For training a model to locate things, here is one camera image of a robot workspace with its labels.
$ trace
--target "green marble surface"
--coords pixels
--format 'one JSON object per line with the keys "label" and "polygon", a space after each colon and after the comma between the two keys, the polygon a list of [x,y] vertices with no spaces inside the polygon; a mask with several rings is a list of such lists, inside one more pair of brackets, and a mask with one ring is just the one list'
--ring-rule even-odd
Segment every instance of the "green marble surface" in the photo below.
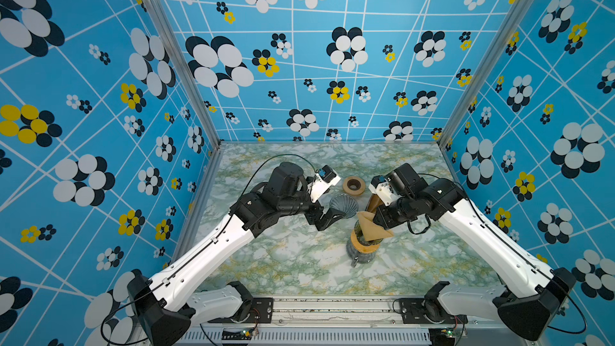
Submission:
{"label": "green marble surface", "polygon": [[[404,162],[418,173],[451,179],[435,144],[227,144],[195,242],[227,213],[257,167],[281,153],[302,155],[316,168],[330,165],[342,179],[355,175],[368,181]],[[306,175],[312,172],[299,158],[276,158],[259,171],[251,185],[267,181],[271,170],[285,160],[302,166]],[[330,198],[342,192],[341,184],[323,196],[323,206],[327,208]],[[359,210],[365,209],[370,195],[366,190],[356,198]],[[423,235],[412,235],[405,225],[396,227],[395,237],[382,242],[372,263],[352,268],[345,245],[356,219],[339,220],[318,232],[303,215],[282,218],[228,258],[201,289],[217,289],[239,280],[252,294],[406,295],[424,294],[440,280],[465,286],[498,283],[484,260],[437,223]],[[413,223],[415,232],[423,226],[422,218]]]}

